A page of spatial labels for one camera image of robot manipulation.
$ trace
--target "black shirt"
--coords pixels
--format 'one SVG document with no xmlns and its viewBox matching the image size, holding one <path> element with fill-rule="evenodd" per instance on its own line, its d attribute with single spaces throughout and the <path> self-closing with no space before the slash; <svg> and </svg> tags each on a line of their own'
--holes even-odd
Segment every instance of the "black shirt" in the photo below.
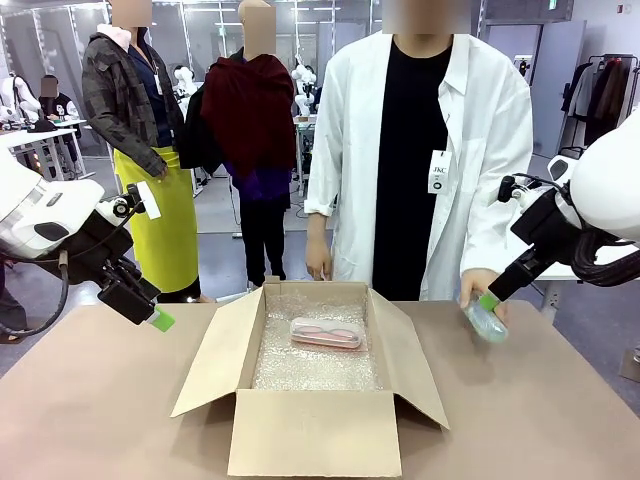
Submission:
<svg viewBox="0 0 640 480">
<path fill-rule="evenodd" d="M 436 195 L 428 193 L 434 150 L 446 150 L 438 88 L 451 48 L 412 58 L 391 43 L 382 106 L 373 288 L 392 301 L 415 301 L 427 266 Z"/>
<path fill-rule="evenodd" d="M 69 111 L 71 99 L 64 93 L 59 93 L 57 98 L 40 97 L 38 98 L 40 105 L 42 105 L 42 111 L 45 117 L 49 115 L 56 115 L 62 120 L 67 115 L 77 115 L 77 110 L 73 109 L 73 112 Z"/>
<path fill-rule="evenodd" d="M 140 48 L 143 49 L 148 59 L 151 59 L 148 49 L 141 42 Z M 129 56 L 133 60 L 133 65 L 136 68 L 138 79 L 144 85 L 144 89 L 151 102 L 151 109 L 153 110 L 153 117 L 156 121 L 156 127 L 158 128 L 158 147 L 170 147 L 173 144 L 171 137 L 171 128 L 169 127 L 169 117 L 167 115 L 167 108 L 164 104 L 164 97 L 158 92 L 158 86 L 156 85 L 156 72 L 153 70 L 149 62 L 140 55 L 140 53 L 131 45 L 129 45 Z M 173 92 L 162 92 L 164 95 L 173 95 Z"/>
</svg>

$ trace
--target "name badge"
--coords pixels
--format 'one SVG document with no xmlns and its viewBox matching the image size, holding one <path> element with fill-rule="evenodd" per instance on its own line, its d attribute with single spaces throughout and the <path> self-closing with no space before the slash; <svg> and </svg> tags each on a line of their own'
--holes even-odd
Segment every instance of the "name badge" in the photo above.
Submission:
<svg viewBox="0 0 640 480">
<path fill-rule="evenodd" d="M 160 77 L 156 73 L 153 78 L 156 80 L 156 88 L 158 89 L 158 94 L 162 95 L 162 87 L 160 86 Z"/>
<path fill-rule="evenodd" d="M 433 151 L 429 167 L 429 193 L 438 195 L 448 192 L 451 156 L 451 152 Z"/>
</svg>

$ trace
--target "clear plastic container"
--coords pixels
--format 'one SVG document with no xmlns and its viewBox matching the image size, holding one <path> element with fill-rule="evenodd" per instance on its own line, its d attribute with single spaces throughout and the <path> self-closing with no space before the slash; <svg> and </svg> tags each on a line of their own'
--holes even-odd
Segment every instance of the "clear plastic container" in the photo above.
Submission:
<svg viewBox="0 0 640 480">
<path fill-rule="evenodd" d="M 502 343 L 509 336 L 509 330 L 500 321 L 496 314 L 486 310 L 480 304 L 477 292 L 471 294 L 471 300 L 467 308 L 462 309 L 478 335 L 491 343 Z"/>
<path fill-rule="evenodd" d="M 364 331 L 353 323 L 298 317 L 291 322 L 291 340 L 355 350 L 363 345 Z"/>
</svg>

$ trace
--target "human hand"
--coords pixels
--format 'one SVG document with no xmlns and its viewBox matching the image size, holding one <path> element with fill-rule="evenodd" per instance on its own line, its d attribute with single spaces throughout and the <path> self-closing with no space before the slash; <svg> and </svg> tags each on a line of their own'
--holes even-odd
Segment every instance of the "human hand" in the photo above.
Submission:
<svg viewBox="0 0 640 480">
<path fill-rule="evenodd" d="M 160 172 L 160 175 L 158 175 L 156 178 L 158 179 L 158 182 L 161 182 L 167 178 L 167 175 L 169 175 L 169 167 L 165 165 L 162 172 Z"/>
<path fill-rule="evenodd" d="M 331 280 L 333 261 L 324 237 L 307 239 L 307 272 L 316 281 Z"/>
<path fill-rule="evenodd" d="M 486 268 L 473 268 L 462 274 L 460 285 L 460 308 L 467 308 L 471 300 L 471 293 L 484 295 L 489 291 L 489 285 L 498 278 L 498 274 Z M 496 317 L 507 325 L 507 308 L 504 303 L 499 304 L 493 311 Z"/>
</svg>

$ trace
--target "open cardboard box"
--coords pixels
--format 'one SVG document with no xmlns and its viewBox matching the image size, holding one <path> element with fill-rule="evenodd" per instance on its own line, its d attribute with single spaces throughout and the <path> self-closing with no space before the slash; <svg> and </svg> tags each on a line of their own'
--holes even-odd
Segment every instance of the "open cardboard box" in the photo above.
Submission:
<svg viewBox="0 0 640 480">
<path fill-rule="evenodd" d="M 362 283 L 268 282 L 217 310 L 171 416 L 236 395 L 230 476 L 400 477 L 394 396 L 448 428 L 411 319 Z M 266 297 L 278 294 L 319 302 L 366 299 L 367 335 L 382 390 L 251 389 Z"/>
</svg>

